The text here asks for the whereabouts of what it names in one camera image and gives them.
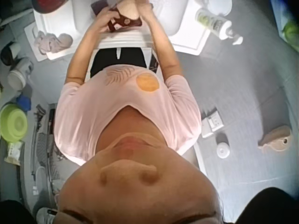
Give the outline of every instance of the small white lid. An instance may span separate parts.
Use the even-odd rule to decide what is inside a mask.
[[[25,77],[18,70],[10,71],[7,81],[9,85],[16,91],[20,91],[26,86]]]
[[[230,154],[230,148],[228,144],[223,142],[217,146],[217,155],[219,156],[219,158],[221,159],[228,158],[229,154]]]
[[[233,37],[233,40],[234,40],[233,45],[239,45],[239,44],[243,43],[243,37],[238,34],[236,34]]]

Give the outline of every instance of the brown cloth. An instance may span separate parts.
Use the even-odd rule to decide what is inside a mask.
[[[91,5],[95,15],[107,7],[107,0],[99,0]],[[120,18],[114,18],[108,23],[109,31],[114,32],[119,29],[142,26],[142,20],[135,5],[135,0],[122,0],[113,6],[110,11],[116,11]]]

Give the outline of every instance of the white sink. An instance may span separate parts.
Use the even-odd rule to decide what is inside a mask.
[[[168,36],[175,35],[182,23],[188,0],[150,0]]]
[[[37,26],[47,33],[60,35],[70,34],[74,39],[82,36],[94,20],[90,5],[96,0],[70,0],[62,7],[50,14],[35,12]],[[154,12],[164,27],[168,36],[175,35],[182,23],[188,0],[150,0],[154,5]],[[144,33],[142,28],[134,28]]]
[[[52,54],[50,60],[73,54],[84,33],[94,21],[95,15],[90,5],[96,0],[69,0],[50,14],[34,12],[36,26],[44,33],[59,36],[62,33],[74,39],[69,49]],[[200,5],[195,0],[150,0],[154,13],[164,27],[174,49],[179,52],[199,55],[209,36],[209,31],[196,22],[195,15]],[[116,33],[104,33],[97,49],[122,47],[152,47],[152,39],[147,25],[130,28]]]

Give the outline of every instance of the pipe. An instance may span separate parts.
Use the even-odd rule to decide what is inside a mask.
[[[26,9],[25,11],[23,11],[23,12],[17,14],[17,15],[13,15],[11,17],[8,17],[5,20],[1,20],[0,19],[0,27],[4,26],[4,25],[6,25],[6,24],[8,24],[8,23],[10,23],[12,21],[15,21],[15,20],[17,20],[17,19],[19,19],[19,18],[21,18],[21,17],[23,17],[25,15],[28,15],[29,13],[32,13],[32,12],[33,12],[33,9],[30,8],[30,9]]]

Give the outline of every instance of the leaf print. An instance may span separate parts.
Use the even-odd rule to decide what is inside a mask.
[[[105,79],[105,85],[110,85],[112,83],[122,83],[126,82],[129,78],[133,76],[135,68],[131,66],[121,66],[113,67],[107,70],[107,75]]]

